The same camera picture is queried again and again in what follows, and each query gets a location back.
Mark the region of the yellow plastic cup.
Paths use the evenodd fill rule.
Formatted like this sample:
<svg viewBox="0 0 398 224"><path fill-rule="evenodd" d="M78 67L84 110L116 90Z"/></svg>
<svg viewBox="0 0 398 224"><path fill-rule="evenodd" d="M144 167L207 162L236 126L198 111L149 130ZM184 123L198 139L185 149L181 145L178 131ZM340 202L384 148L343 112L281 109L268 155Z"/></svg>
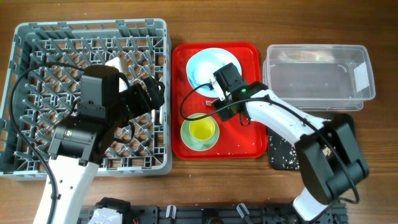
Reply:
<svg viewBox="0 0 398 224"><path fill-rule="evenodd" d="M198 141L209 140L216 131L215 122L207 117L195 121L191 121L189 124L190 134Z"/></svg>

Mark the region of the red snack wrapper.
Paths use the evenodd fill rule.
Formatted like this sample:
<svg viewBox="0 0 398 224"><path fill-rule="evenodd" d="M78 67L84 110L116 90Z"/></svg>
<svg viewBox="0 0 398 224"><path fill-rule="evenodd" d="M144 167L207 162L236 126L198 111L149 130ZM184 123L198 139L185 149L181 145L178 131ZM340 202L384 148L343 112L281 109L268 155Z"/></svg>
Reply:
<svg viewBox="0 0 398 224"><path fill-rule="evenodd" d="M204 104L205 106L213 106L214 100L205 100L205 101L203 102L203 104Z"/></svg>

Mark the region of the white plastic spoon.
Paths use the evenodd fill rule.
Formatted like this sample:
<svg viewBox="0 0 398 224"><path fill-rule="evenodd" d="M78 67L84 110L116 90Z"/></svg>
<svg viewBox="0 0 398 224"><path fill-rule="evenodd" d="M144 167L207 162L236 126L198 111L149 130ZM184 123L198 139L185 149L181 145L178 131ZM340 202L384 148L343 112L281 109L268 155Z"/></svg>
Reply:
<svg viewBox="0 0 398 224"><path fill-rule="evenodd" d="M164 107L162 106L160 107L159 110L159 124L163 125L163 123L164 123Z"/></svg>

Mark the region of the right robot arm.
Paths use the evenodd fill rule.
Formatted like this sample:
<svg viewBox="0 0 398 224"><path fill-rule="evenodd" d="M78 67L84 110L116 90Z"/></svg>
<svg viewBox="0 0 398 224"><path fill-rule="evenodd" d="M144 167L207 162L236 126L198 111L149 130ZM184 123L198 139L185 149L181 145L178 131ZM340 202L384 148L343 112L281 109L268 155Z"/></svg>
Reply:
<svg viewBox="0 0 398 224"><path fill-rule="evenodd" d="M313 223L368 177L369 167L356 139L352 117L325 119L307 114L281 100L261 82L248 84L233 63L210 79L218 99L213 103L222 121L235 115L264 124L295 149L304 189L293 201L297 215Z"/></svg>

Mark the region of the rice food scraps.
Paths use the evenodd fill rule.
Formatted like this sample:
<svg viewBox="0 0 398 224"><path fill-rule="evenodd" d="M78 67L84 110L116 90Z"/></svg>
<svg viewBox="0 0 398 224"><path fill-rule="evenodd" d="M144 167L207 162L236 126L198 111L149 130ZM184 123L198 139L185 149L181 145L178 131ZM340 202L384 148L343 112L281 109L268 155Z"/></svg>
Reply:
<svg viewBox="0 0 398 224"><path fill-rule="evenodd" d="M275 131L267 128L269 165L275 170L299 171L295 148Z"/></svg>

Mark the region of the white plastic fork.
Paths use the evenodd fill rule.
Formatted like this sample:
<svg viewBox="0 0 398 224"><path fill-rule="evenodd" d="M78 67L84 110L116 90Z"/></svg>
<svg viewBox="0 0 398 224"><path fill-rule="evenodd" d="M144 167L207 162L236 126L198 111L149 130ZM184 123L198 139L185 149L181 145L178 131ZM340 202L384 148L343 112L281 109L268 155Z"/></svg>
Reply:
<svg viewBox="0 0 398 224"><path fill-rule="evenodd" d="M156 110L152 110L151 111L151 121L152 121L152 123L155 124L155 120L156 120Z"/></svg>

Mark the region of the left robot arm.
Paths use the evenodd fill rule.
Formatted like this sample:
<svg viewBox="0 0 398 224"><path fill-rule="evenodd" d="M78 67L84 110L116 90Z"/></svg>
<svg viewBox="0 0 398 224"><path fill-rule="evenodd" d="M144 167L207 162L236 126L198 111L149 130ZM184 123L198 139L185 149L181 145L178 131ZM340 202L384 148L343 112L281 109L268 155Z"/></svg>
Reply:
<svg viewBox="0 0 398 224"><path fill-rule="evenodd" d="M152 77L124 91L126 76L117 68L90 65L81 78L77 115L63 118L53 129L48 180L35 223L76 223L90 185L118 128L164 104L165 85Z"/></svg>

